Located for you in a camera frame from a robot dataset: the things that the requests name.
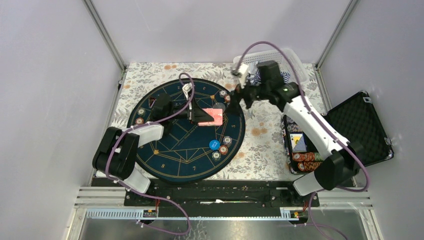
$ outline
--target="playing card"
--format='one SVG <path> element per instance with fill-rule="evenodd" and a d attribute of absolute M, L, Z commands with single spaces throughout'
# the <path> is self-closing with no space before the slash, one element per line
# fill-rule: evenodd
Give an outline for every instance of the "playing card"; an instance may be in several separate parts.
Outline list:
<path fill-rule="evenodd" d="M 223 110 L 221 108 L 203 108 L 207 114 L 213 117 L 214 121 L 199 122 L 199 127 L 204 126 L 221 126 L 223 124 Z"/>

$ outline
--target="white wall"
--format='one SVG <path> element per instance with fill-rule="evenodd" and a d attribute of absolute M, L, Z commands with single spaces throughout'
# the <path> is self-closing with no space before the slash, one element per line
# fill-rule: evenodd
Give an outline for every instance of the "white wall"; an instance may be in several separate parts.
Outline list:
<path fill-rule="evenodd" d="M 333 106 L 367 90 L 395 158 L 368 167 L 384 239 L 422 239 L 424 1 L 362 0 L 322 67 Z"/>
<path fill-rule="evenodd" d="M 119 74 L 81 0 L 0 0 L 0 239 L 63 236 Z"/>
<path fill-rule="evenodd" d="M 126 63 L 232 62 L 262 40 L 292 48 L 303 62 L 314 63 L 349 0 L 93 2 Z"/>

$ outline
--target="chip stack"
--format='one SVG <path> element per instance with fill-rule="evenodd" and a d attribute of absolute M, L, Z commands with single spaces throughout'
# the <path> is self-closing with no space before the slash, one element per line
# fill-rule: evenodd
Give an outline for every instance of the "chip stack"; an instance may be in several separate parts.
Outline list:
<path fill-rule="evenodd" d="M 212 160 L 219 161 L 221 159 L 221 153 L 219 151 L 212 152 Z"/>
<path fill-rule="evenodd" d="M 225 100 L 226 103 L 229 103 L 230 100 L 231 100 L 230 95 L 225 95 L 224 100 Z"/>
<path fill-rule="evenodd" d="M 233 140 L 231 139 L 231 137 L 225 136 L 223 138 L 222 142 L 224 143 L 225 146 L 227 146 L 227 148 L 229 148 L 231 146 L 231 143 L 233 142 Z"/>
<path fill-rule="evenodd" d="M 221 155 L 226 155 L 228 153 L 228 147 L 225 145 L 220 146 L 219 152 L 221 153 Z"/>
<path fill-rule="evenodd" d="M 219 91 L 219 96 L 221 96 L 221 98 L 225 97 L 226 95 L 227 95 L 227 91 L 225 90 Z"/>
<path fill-rule="evenodd" d="M 144 120 L 143 118 L 139 117 L 139 118 L 137 118 L 137 119 L 135 120 L 135 123 L 136 123 L 136 124 L 144 124 L 144 123 L 145 123 L 145 120 Z"/>
<path fill-rule="evenodd" d="M 138 113 L 138 115 L 140 115 L 140 117 L 143 117 L 145 115 L 145 113 L 146 113 L 146 110 L 144 108 L 140 108 L 137 111 L 137 113 Z"/>

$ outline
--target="floral tablecloth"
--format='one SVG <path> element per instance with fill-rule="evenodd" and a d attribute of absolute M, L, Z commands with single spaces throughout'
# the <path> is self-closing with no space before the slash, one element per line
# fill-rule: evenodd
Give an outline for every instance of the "floral tablecloth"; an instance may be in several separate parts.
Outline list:
<path fill-rule="evenodd" d="M 139 100 L 155 87 L 177 79 L 181 72 L 218 83 L 231 91 L 238 82 L 230 73 L 232 66 L 233 63 L 131 63 L 111 125 L 125 128 Z M 309 80 L 302 83 L 303 90 L 318 112 L 323 113 L 325 108 L 313 66 L 304 66 Z M 265 101 L 255 102 L 249 110 L 244 109 L 246 132 L 238 154 L 225 168 L 208 179 L 292 181 L 299 178 L 299 175 L 290 173 L 287 165 L 280 127 L 281 115 L 276 106 Z"/>

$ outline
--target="foam padding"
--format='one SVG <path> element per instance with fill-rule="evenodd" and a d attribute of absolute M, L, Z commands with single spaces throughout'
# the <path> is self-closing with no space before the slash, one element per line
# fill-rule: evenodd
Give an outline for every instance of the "foam padding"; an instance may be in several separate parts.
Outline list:
<path fill-rule="evenodd" d="M 331 109 L 324 118 L 350 142 L 363 146 L 361 162 L 365 166 L 393 158 L 392 146 L 386 143 L 386 132 L 367 92 L 353 95 Z"/>

